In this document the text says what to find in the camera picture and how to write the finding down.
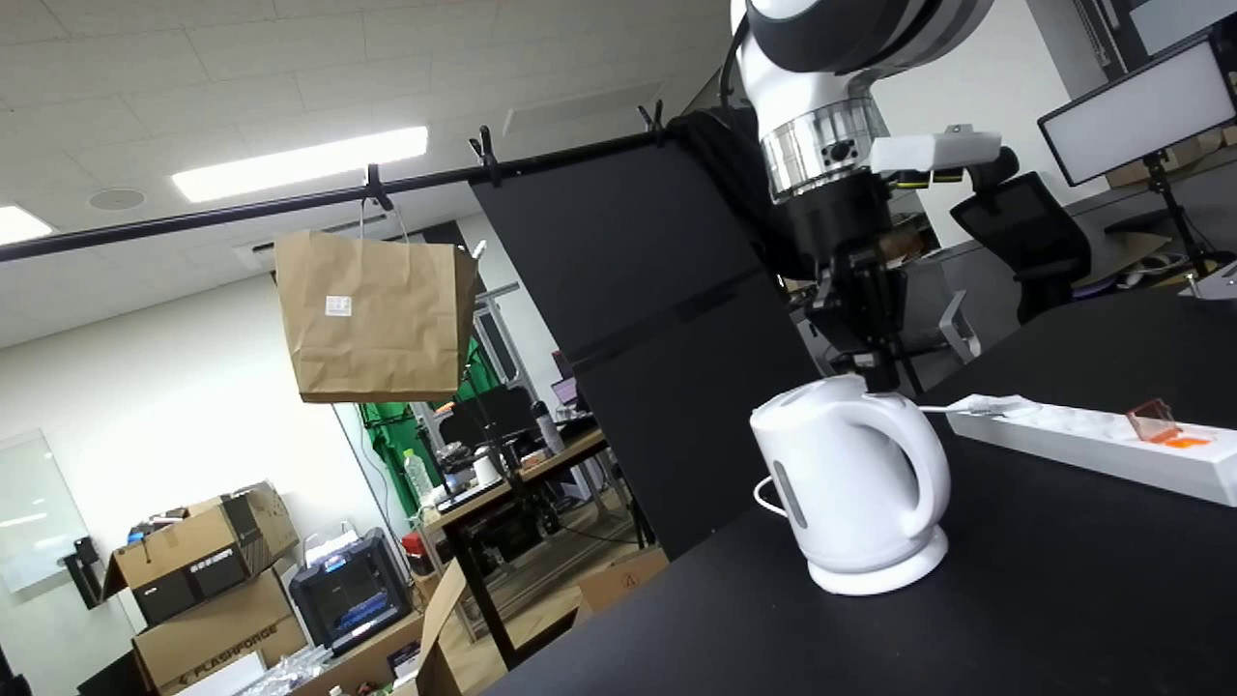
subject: black table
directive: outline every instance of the black table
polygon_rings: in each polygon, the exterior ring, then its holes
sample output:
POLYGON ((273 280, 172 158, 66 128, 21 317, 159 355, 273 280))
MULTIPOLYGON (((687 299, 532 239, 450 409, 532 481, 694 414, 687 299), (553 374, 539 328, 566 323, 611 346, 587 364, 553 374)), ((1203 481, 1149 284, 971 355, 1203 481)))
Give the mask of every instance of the black table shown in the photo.
MULTIPOLYGON (((1160 391, 1237 426, 1226 364, 1237 312, 1123 294, 1047 312, 945 391, 994 374, 1068 403, 1160 391), (1160 368, 1108 359, 1119 342, 1160 368)), ((494 693, 1237 693, 1237 511, 950 446, 954 548, 925 586, 824 596, 787 529, 754 516, 494 693)))

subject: wall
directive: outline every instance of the wall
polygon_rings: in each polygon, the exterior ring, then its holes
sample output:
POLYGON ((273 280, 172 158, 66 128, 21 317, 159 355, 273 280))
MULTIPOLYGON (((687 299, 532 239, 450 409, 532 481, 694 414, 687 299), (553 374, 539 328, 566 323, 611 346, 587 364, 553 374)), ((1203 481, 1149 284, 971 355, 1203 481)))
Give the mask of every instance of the wall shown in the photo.
POLYGON ((1026 0, 1026 7, 1068 94, 1100 89, 1108 80, 1099 49, 1100 38, 1087 26, 1082 7, 1074 0, 1026 0))
MULTIPOLYGON (((249 481, 284 495, 310 540, 377 525, 331 409, 297 403, 269 280, 0 352, 0 442, 29 428, 46 435, 101 555, 153 511, 249 481)), ((66 593, 29 604, 77 613, 66 593)), ((70 693, 106 659, 59 660, 70 693)))
MULTIPOLYGON (((1100 186, 1070 191, 1034 120, 1068 103, 1068 87, 1047 53, 1047 43, 1026 12, 1026 0, 994 0, 986 22, 945 58, 896 75, 873 87, 888 131, 921 137, 945 123, 997 131, 1024 172, 1041 172, 1060 203, 1100 195, 1100 186)), ((941 243, 971 239, 950 204, 965 203, 971 186, 934 186, 921 195, 928 219, 941 243)))

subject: ceiling light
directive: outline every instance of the ceiling light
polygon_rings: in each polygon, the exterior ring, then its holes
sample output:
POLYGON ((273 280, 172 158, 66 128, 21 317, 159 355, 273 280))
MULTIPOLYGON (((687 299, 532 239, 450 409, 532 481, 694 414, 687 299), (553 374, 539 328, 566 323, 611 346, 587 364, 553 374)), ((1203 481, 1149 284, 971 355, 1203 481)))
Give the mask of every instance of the ceiling light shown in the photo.
POLYGON ((21 212, 17 204, 0 204, 0 243, 17 243, 17 239, 34 239, 46 236, 50 223, 21 212))
POLYGON ((0 529, 34 525, 34 522, 41 522, 41 519, 46 519, 46 516, 0 519, 0 529))
POLYGON ((297 183, 349 174, 372 161, 422 158, 423 146, 427 146, 423 128, 396 128, 396 131, 374 131, 360 138, 273 151, 258 158, 236 158, 236 161, 200 168, 200 172, 177 172, 169 183, 188 203, 224 203, 224 196, 248 196, 248 195, 266 195, 297 183))

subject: black partition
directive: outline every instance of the black partition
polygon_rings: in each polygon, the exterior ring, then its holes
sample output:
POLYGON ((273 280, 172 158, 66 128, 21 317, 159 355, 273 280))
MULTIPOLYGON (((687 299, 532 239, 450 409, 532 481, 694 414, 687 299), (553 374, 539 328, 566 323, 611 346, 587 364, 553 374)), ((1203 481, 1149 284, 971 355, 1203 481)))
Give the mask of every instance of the black partition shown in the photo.
POLYGON ((810 379, 740 219, 677 145, 474 186, 677 557, 749 516, 744 414, 810 379))

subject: white ceiling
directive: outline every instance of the white ceiling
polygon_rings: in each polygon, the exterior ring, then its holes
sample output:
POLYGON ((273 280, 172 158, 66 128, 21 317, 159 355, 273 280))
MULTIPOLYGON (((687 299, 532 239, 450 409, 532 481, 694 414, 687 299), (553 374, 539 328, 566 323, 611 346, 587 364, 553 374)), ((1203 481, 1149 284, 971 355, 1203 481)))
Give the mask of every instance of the white ceiling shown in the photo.
MULTIPOLYGON (((639 131, 681 109, 727 45, 717 0, 0 0, 0 204, 59 231, 185 212, 169 174, 427 123, 471 168, 639 131)), ((396 196, 450 219, 465 191, 396 196)), ((0 348, 258 276, 249 243, 343 223, 356 204, 0 265, 0 348)))

